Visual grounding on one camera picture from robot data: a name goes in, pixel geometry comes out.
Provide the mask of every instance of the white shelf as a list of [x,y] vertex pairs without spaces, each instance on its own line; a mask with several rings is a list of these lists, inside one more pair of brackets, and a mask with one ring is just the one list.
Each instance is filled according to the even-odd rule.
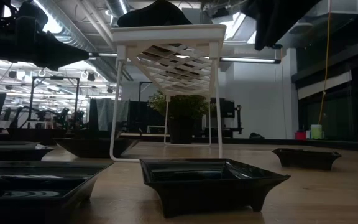
[[[123,65],[129,59],[167,95],[167,111],[168,101],[175,95],[202,95],[210,99],[215,93],[219,99],[218,67],[225,31],[226,26],[221,24],[113,29],[112,38],[113,44],[117,47],[118,61],[117,86],[120,86]],[[138,159],[121,159],[113,156],[116,109],[114,107],[112,120],[111,159],[118,162],[138,162]],[[216,109],[219,157],[222,157],[219,100],[216,102]]]

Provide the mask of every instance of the pipe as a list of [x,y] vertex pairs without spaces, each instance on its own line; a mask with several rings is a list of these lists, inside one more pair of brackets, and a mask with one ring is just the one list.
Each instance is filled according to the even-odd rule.
[[107,35],[109,36],[111,42],[113,42],[112,40],[112,34],[110,29],[107,27],[107,25],[104,23],[103,18],[99,15],[99,13],[97,12],[97,10],[94,8],[94,6],[88,1],[88,0],[83,0],[83,2],[85,2],[85,4],[88,6],[89,11],[91,11],[91,13],[94,15],[94,17],[96,18],[96,20],[98,20],[99,25],[102,27],[102,29],[104,29],[104,31],[107,33]]
[[93,27],[102,36],[103,40],[106,41],[106,43],[109,45],[109,47],[114,50],[111,39],[106,36],[106,34],[103,32],[103,30],[100,29],[100,26],[96,23],[95,19],[93,19],[92,15],[85,8],[84,4],[82,4],[82,2],[80,0],[75,0],[75,2],[77,3],[78,7],[85,13],[85,16],[89,19],[89,21],[91,21]]
[[107,8],[111,12],[112,16],[115,18],[111,19],[110,25],[114,26],[117,22],[117,19],[121,16],[127,14],[131,9],[127,0],[105,0]]
[[[12,0],[12,5],[20,7],[25,0]],[[63,27],[63,31],[59,35],[69,35],[71,38],[60,40],[65,44],[86,50],[87,52],[95,52],[97,48],[85,37],[85,35],[77,28],[73,21],[60,9],[53,0],[37,0],[45,10]],[[110,75],[107,71],[116,71],[111,65],[115,64],[115,60],[110,62],[106,58],[97,58],[96,60],[86,61],[87,63],[95,66],[106,80],[109,82],[116,82],[116,73],[114,76]]]

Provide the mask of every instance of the plant pot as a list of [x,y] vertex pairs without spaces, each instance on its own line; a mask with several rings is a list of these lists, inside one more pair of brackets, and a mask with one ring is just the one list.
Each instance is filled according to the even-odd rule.
[[194,120],[191,118],[170,118],[169,135],[171,144],[191,144]]

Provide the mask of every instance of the black plastic tray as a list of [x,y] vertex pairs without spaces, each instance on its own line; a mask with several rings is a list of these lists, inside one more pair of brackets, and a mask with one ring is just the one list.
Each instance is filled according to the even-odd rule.
[[45,146],[54,146],[54,138],[63,138],[67,132],[64,129],[34,129],[34,128],[7,128],[10,141],[40,142]]
[[0,223],[65,223],[111,163],[0,162]]
[[231,210],[261,211],[268,192],[289,175],[230,159],[141,159],[144,184],[160,196],[164,217]]
[[314,152],[302,149],[275,149],[281,166],[331,170],[333,162],[341,157],[337,152]]
[[[110,158],[110,138],[100,139],[55,139],[57,144],[80,158]],[[120,158],[126,150],[139,142],[138,139],[119,138],[114,140],[114,157]]]
[[0,142],[0,161],[40,161],[52,150],[32,142]]

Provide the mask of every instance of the wooden table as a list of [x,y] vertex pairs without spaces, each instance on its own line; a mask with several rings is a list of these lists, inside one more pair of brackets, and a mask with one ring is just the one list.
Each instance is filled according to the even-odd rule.
[[[289,174],[291,177],[270,191],[262,212],[250,208],[233,212],[183,215],[165,219],[158,195],[143,184],[140,164],[116,162],[105,170],[94,186],[90,203],[82,203],[72,223],[283,223],[283,224],[358,224],[358,152],[335,150],[343,155],[331,172],[281,168],[271,150],[296,146],[225,144],[223,156],[253,166]],[[319,151],[333,151],[302,147]],[[163,143],[141,142],[124,156],[142,157],[217,157],[211,149],[164,147]],[[108,161],[79,159],[57,149],[43,161]]]

